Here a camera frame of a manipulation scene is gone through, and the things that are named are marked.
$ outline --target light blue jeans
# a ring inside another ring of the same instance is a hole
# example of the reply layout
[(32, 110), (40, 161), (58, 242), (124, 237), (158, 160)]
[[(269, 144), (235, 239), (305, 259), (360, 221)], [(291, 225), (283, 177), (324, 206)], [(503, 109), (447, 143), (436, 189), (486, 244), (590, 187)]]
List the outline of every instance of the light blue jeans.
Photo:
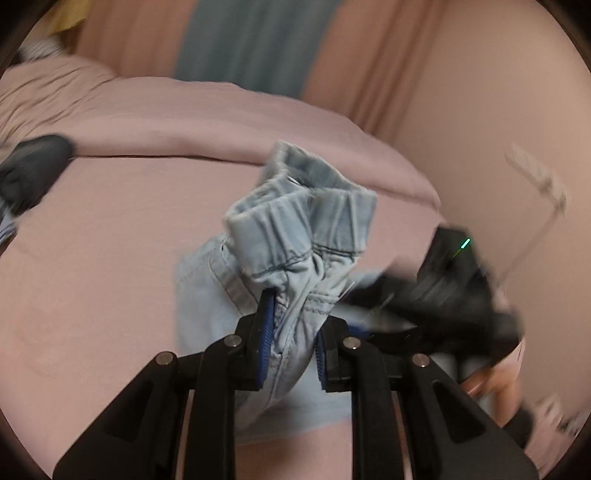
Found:
[(263, 411), (281, 402), (310, 365), (314, 340), (366, 248), (377, 196), (344, 178), (324, 160), (279, 143), (261, 181), (225, 215), (227, 234), (205, 243), (177, 267), (181, 354), (204, 350), (253, 313), (261, 291), (277, 289), (267, 380), (258, 392), (238, 392), (238, 439)]

